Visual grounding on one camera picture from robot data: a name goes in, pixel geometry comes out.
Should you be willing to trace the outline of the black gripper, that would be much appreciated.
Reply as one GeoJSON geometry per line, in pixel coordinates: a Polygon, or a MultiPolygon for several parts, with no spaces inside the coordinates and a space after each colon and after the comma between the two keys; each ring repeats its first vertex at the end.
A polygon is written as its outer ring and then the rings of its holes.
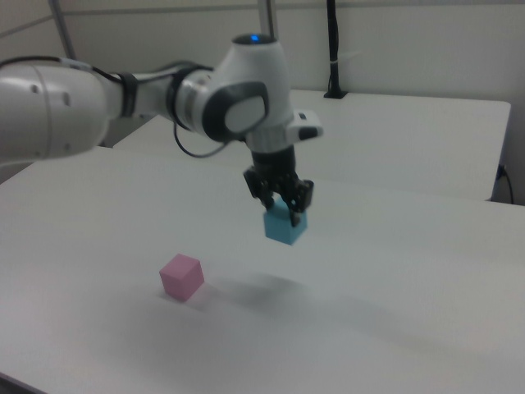
{"type": "Polygon", "coordinates": [[[244,171],[252,197],[269,210],[274,205],[273,194],[281,195],[289,210],[290,224],[297,227],[312,203],[314,182],[299,179],[294,147],[273,153],[252,152],[252,160],[253,165],[244,171]]]}

